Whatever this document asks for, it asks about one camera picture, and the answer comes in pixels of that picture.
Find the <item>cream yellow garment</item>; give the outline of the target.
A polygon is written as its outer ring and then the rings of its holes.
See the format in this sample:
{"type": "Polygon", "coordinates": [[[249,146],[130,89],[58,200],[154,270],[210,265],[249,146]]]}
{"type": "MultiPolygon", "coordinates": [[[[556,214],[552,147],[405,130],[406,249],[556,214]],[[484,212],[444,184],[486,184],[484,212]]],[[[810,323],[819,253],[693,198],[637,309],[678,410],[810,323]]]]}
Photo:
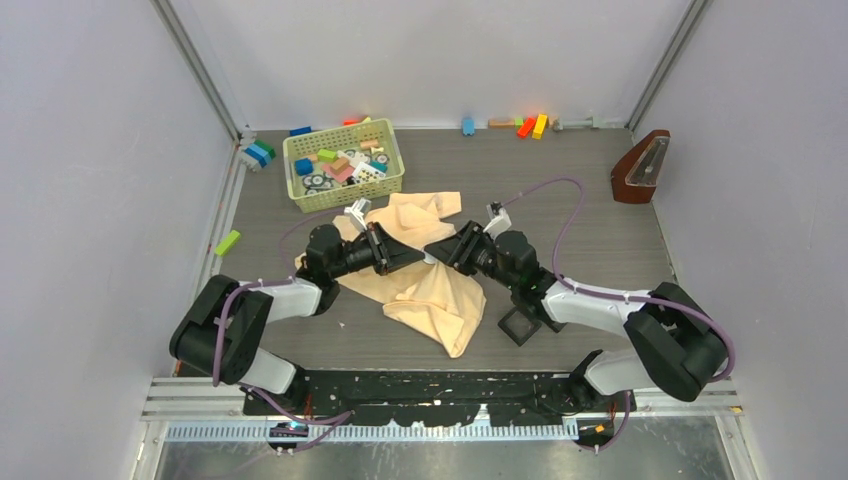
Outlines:
{"type": "MultiPolygon", "coordinates": [[[[462,210],[458,192],[393,193],[388,204],[367,213],[392,238],[418,250],[456,233],[446,219],[462,210]]],[[[386,276],[368,267],[339,283],[382,304],[385,316],[441,344],[451,358],[462,356],[479,327],[486,297],[482,287],[436,261],[419,261],[386,276]]]]}

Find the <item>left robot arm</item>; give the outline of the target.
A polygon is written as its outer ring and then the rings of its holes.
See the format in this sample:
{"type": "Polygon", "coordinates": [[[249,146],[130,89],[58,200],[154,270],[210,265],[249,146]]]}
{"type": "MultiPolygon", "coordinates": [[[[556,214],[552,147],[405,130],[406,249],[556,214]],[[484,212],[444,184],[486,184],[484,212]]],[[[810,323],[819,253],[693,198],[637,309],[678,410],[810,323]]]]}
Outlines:
{"type": "Polygon", "coordinates": [[[371,222],[352,240],[323,224],[312,230],[296,274],[283,281],[242,283],[211,277],[172,334],[176,360],[228,385],[268,392],[280,412],[298,412],[307,398],[296,380],[299,367],[261,348],[275,321],[325,313],[340,292],[339,278],[361,270],[385,276],[424,259],[425,254],[371,222]]]}

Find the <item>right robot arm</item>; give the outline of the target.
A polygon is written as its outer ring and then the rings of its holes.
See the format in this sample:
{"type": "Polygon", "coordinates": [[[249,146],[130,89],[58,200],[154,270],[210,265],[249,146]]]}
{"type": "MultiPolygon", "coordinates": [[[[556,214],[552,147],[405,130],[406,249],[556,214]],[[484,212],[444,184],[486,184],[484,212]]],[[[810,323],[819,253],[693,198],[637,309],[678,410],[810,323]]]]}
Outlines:
{"type": "Polygon", "coordinates": [[[569,373],[567,394],[584,410],[596,410],[620,392],[649,387],[692,402],[732,369],[729,341],[676,284],[635,292],[579,284],[542,267],[523,233],[509,230],[493,237],[475,222],[424,250],[463,275],[481,273],[506,287],[531,332],[541,324],[553,330],[580,324],[628,340],[623,350],[590,352],[569,373]]]}

